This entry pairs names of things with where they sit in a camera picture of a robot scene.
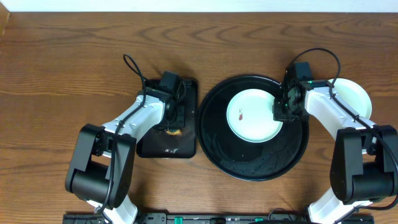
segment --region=green terminal block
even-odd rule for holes
[[[175,217],[174,224],[182,224],[182,217]]]

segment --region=wood grain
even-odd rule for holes
[[[282,80],[289,61],[310,47],[334,51],[341,77],[370,94],[372,120],[398,128],[397,14],[13,13],[0,43],[0,222],[60,223],[64,213],[92,212],[64,180],[80,128],[115,118],[141,87],[123,53],[148,78],[164,70],[196,78],[201,101],[240,73]],[[323,52],[302,60],[317,78],[335,73]],[[333,146],[311,119],[301,161],[267,182],[227,176],[200,147],[192,159],[136,157],[129,195],[144,211],[301,210],[330,186]],[[396,208],[371,214],[378,224],[398,218]]]
[[[9,16],[10,12],[0,2],[0,40],[6,30]]]

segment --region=white wall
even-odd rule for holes
[[[398,12],[398,0],[0,0],[11,12]]]

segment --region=white bowl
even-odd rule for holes
[[[369,119],[372,114],[372,102],[366,91],[357,83],[345,78],[335,82],[337,94],[362,117]]]

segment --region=white plate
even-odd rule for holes
[[[335,82],[335,90],[359,115],[366,119],[371,117],[371,99],[360,85],[345,78],[338,78]]]
[[[231,130],[248,142],[265,142],[275,137],[282,122],[274,121],[272,114],[274,96],[249,89],[236,94],[229,102],[226,117]]]

